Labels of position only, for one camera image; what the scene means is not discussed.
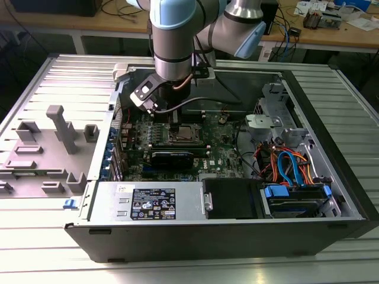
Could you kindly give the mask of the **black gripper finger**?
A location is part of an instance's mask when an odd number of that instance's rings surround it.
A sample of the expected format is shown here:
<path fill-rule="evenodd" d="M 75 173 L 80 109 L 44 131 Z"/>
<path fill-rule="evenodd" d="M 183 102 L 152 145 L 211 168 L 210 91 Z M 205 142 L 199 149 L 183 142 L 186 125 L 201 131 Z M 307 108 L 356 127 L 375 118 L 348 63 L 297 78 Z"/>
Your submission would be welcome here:
<path fill-rule="evenodd" d="M 180 126 L 180 113 L 174 110 L 169 114 L 169 129 L 171 131 L 178 131 Z"/>

